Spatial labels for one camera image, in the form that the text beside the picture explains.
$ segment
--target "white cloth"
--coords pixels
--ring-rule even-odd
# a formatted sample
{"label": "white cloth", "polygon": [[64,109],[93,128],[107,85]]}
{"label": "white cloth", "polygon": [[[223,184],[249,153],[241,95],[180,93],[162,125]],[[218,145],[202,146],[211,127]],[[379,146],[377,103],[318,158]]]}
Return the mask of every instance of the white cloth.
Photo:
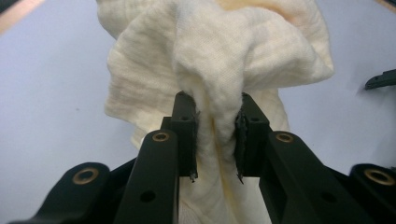
{"label": "white cloth", "polygon": [[313,0],[97,0],[117,39],[106,112],[160,128],[177,92],[196,103],[199,178],[180,180],[180,223],[270,223],[256,178],[236,177],[235,116],[250,93],[274,130],[287,130],[278,87],[332,74],[326,25]]}

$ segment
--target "white towel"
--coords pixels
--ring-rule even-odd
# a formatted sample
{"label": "white towel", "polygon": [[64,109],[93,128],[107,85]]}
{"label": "white towel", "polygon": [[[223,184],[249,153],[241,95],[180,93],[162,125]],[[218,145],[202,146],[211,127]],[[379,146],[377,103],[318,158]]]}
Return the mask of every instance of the white towel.
{"label": "white towel", "polygon": [[270,223],[257,178],[236,177],[234,120],[249,93],[274,130],[289,128],[278,87],[332,75],[328,32],[313,0],[97,0],[117,41],[106,113],[140,139],[170,116],[177,92],[199,116],[199,178],[180,180],[180,223]]}

